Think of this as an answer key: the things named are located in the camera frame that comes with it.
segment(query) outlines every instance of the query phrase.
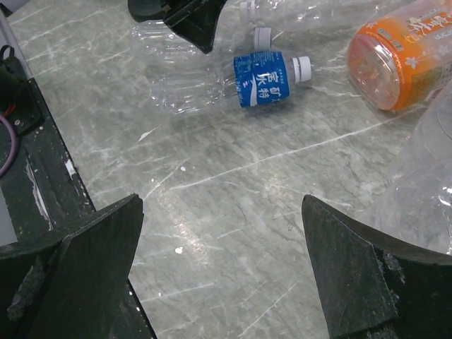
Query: marble floor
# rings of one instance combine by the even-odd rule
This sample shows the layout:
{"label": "marble floor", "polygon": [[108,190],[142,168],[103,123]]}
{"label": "marble floor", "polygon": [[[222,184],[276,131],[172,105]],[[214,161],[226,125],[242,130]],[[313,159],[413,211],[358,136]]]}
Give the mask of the marble floor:
{"label": "marble floor", "polygon": [[279,37],[314,64],[287,102],[168,119],[126,0],[31,0],[10,23],[96,207],[144,200],[130,279],[159,339],[328,337],[302,198],[358,214],[423,110],[385,115],[356,93],[357,26]]}

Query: clear plastic bottle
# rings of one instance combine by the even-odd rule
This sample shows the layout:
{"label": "clear plastic bottle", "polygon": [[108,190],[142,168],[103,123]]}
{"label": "clear plastic bottle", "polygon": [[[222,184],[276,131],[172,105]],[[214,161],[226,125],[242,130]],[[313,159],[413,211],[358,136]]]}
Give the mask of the clear plastic bottle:
{"label": "clear plastic bottle", "polygon": [[217,37],[211,53],[173,33],[161,20],[139,23],[132,30],[133,53],[146,64],[162,70],[193,68],[209,62],[230,60],[234,55],[272,49],[271,28],[235,30],[234,34]]}
{"label": "clear plastic bottle", "polygon": [[452,157],[452,81],[432,101],[388,169],[392,184],[417,167]]}
{"label": "clear plastic bottle", "polygon": [[307,56],[255,52],[235,57],[234,63],[167,73],[152,81],[150,96],[166,114],[245,108],[282,100],[310,78]]}
{"label": "clear plastic bottle", "polygon": [[253,23],[297,32],[364,23],[406,3],[406,0],[242,0],[240,19],[244,25]]}
{"label": "clear plastic bottle", "polygon": [[404,242],[452,254],[452,159],[401,177],[359,221]]}
{"label": "clear plastic bottle", "polygon": [[405,109],[452,78],[452,17],[417,0],[369,21],[350,44],[352,80],[373,106]]}

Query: purple cable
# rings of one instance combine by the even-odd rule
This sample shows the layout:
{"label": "purple cable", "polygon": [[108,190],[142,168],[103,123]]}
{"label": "purple cable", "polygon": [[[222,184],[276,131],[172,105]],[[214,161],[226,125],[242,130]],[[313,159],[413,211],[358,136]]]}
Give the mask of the purple cable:
{"label": "purple cable", "polygon": [[3,112],[0,112],[0,121],[3,125],[5,125],[6,129],[9,132],[9,136],[11,137],[11,149],[9,151],[8,159],[6,159],[3,166],[0,168],[0,177],[2,177],[8,170],[9,167],[13,164],[14,158],[19,150],[19,142],[17,141],[16,133],[12,125],[8,120],[3,116]]}

